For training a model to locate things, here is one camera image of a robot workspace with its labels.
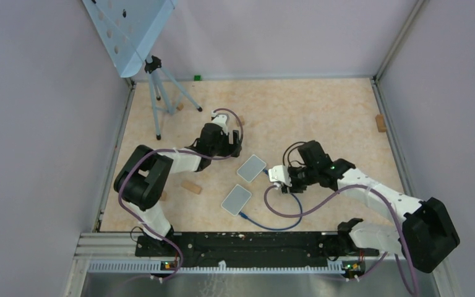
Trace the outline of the wooden block near left arm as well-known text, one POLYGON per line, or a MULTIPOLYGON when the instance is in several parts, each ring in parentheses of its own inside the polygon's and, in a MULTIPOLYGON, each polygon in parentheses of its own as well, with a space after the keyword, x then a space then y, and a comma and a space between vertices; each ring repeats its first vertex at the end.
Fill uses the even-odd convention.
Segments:
POLYGON ((197 195, 199 195, 202 192, 201 186, 188 180, 183 180, 181 182, 181 187, 197 195))

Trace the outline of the grey network switch box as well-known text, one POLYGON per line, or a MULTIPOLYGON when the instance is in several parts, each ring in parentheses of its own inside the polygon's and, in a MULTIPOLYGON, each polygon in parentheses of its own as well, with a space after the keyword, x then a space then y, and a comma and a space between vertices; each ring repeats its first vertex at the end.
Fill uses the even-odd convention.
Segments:
POLYGON ((237 184, 222 201, 221 207, 232 216, 237 216, 251 197, 250 191, 237 184))

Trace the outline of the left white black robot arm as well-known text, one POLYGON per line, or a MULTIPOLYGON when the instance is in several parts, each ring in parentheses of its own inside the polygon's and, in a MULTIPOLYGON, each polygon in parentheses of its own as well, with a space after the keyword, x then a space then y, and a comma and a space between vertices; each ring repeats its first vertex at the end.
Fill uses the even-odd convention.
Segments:
POLYGON ((215 123, 205 124, 187 147, 152 149, 139 145, 114 180, 119 206, 131 214, 150 237, 150 248, 159 256, 173 250, 173 227, 161 207, 168 178, 172 174, 201 172, 214 160, 237 158, 243 130, 226 131, 215 123))

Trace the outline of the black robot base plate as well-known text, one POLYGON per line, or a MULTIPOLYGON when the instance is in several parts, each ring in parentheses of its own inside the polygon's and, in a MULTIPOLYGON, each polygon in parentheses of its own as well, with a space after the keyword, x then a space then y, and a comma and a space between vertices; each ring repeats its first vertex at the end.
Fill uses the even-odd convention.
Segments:
POLYGON ((215 267, 221 261, 230 268, 325 267, 341 257, 379 254, 355 247, 343 235, 319 231, 183 232, 164 243, 141 235, 135 248, 137 257, 182 260, 184 268, 215 267))

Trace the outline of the white power adapter box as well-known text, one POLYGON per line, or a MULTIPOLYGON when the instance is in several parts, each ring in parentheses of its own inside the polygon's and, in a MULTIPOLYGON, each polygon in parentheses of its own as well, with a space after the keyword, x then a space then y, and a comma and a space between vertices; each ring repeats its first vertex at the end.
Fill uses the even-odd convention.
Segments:
POLYGON ((267 166, 257 155, 251 155, 238 169, 237 175, 247 183, 251 183, 267 166))

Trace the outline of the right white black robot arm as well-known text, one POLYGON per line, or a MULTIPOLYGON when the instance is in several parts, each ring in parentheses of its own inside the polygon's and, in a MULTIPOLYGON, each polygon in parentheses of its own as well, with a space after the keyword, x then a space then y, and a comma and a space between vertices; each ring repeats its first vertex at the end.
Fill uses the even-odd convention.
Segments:
POLYGON ((302 164, 278 165, 269 171, 272 183, 285 193, 302 193, 318 184, 363 203, 392 223, 375 225, 354 218, 341 223, 338 247, 346 255, 361 248, 378 249, 407 258, 412 266, 431 273, 460 244, 445 204, 434 197, 421 200, 370 178, 353 163, 332 160, 315 140, 298 148, 302 164))

